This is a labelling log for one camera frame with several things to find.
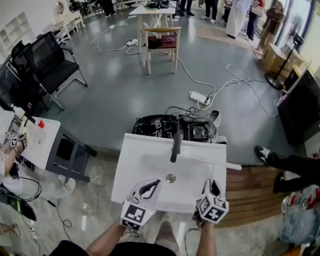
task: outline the black faucet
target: black faucet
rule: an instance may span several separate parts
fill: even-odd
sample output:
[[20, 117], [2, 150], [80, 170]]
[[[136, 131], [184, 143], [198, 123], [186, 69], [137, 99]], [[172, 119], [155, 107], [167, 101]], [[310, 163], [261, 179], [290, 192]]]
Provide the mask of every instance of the black faucet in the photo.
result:
[[170, 161], [175, 163], [177, 160], [177, 155], [180, 154], [180, 147], [182, 143], [183, 135], [180, 132], [176, 132], [173, 135], [173, 147]]

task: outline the purple object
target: purple object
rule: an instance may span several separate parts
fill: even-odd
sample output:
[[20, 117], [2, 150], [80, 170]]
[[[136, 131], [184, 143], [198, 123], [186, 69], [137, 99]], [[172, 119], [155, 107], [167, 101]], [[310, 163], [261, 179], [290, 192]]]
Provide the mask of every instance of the purple object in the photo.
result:
[[165, 37], [165, 38], [163, 39], [163, 42], [164, 42], [164, 43], [170, 43], [170, 42], [175, 42], [175, 41], [176, 41], [176, 39], [173, 38], [173, 37]]

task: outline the sink drain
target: sink drain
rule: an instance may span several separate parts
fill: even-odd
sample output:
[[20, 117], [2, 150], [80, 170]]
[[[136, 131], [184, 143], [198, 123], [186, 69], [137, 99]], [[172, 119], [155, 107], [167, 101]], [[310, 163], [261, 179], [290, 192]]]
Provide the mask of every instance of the sink drain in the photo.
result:
[[176, 176], [173, 175], [173, 174], [168, 174], [168, 175], [165, 177], [165, 179], [166, 179], [166, 182], [168, 182], [168, 183], [174, 183], [177, 178], [176, 178]]

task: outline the white robe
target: white robe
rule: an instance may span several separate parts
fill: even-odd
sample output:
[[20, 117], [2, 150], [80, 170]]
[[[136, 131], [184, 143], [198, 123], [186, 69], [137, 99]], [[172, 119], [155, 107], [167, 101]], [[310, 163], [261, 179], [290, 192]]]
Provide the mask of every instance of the white robe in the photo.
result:
[[233, 0], [231, 11], [226, 24], [226, 33], [236, 37], [244, 26], [246, 14], [249, 10], [252, 0]]

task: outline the cardboard box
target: cardboard box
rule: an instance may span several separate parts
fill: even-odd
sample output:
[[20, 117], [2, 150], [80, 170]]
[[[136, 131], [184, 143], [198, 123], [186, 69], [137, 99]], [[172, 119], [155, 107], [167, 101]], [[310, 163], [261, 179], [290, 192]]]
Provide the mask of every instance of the cardboard box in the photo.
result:
[[[276, 74], [286, 58], [287, 55], [285, 55], [285, 53], [279, 47], [270, 43], [262, 57], [262, 61], [267, 72]], [[293, 65], [300, 67], [303, 63], [304, 60], [302, 59], [301, 55], [294, 50], [280, 75], [284, 78], [287, 78], [290, 75]]]

